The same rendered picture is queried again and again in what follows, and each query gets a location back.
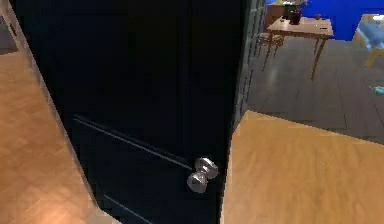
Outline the silver round door knob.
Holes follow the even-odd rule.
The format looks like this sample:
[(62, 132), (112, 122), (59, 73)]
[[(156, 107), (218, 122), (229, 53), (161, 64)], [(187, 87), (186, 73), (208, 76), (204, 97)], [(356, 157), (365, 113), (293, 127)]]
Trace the silver round door knob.
[(195, 172), (187, 180), (189, 188), (196, 193), (206, 191), (208, 181), (219, 174), (218, 167), (213, 161), (206, 157), (198, 158), (195, 161)]

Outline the black room door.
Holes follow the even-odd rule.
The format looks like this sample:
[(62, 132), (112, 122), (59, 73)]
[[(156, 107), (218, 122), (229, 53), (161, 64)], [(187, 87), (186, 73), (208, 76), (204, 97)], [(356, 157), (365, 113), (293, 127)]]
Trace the black room door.
[[(4, 0), (99, 208), (220, 224), (250, 0)], [(187, 185), (206, 157), (219, 174)]]

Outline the brown wooden stool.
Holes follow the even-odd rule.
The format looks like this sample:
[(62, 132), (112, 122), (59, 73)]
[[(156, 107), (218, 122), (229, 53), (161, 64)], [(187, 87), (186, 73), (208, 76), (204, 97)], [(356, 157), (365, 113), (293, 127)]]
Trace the brown wooden stool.
[(272, 38), (270, 38), (268, 33), (260, 33), (258, 35), (257, 41), (257, 56), (260, 56), (262, 47), (269, 44), (275, 47), (274, 53), (277, 53), (277, 50), (284, 44), (284, 37), (281, 35), (274, 35)]

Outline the dark red vase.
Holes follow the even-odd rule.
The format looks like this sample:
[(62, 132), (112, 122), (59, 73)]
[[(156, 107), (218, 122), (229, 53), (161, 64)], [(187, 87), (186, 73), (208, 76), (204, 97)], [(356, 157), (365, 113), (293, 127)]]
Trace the dark red vase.
[(291, 17), (290, 17), (290, 24), (291, 25), (298, 25), (300, 23), (301, 19), (301, 9), (296, 8), (291, 12)]

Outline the brown wooden table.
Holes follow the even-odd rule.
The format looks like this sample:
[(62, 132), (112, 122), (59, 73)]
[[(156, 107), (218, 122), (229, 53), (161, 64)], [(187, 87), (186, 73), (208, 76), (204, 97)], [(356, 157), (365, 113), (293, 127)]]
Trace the brown wooden table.
[[(327, 27), (328, 29), (321, 30), (321, 27)], [(311, 80), (314, 81), (316, 69), (324, 46), (326, 42), (331, 37), (333, 37), (331, 21), (329, 19), (316, 20), (315, 18), (301, 17), (300, 23), (298, 25), (291, 25), (289, 20), (279, 18), (267, 28), (267, 33), (269, 34), (270, 38), (272, 38), (274, 35), (281, 35), (283, 37), (302, 37), (316, 40), (314, 49), (315, 58), (311, 72)], [(267, 53), (263, 62), (264, 67), (268, 62), (271, 46), (271, 44), (267, 46)]]

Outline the wooden chair with blue seat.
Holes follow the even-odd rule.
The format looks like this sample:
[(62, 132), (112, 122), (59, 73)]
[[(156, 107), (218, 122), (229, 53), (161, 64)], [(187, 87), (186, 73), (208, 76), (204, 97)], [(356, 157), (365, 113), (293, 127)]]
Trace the wooden chair with blue seat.
[(369, 50), (364, 66), (371, 67), (377, 56), (384, 56), (384, 14), (363, 14), (352, 41)]

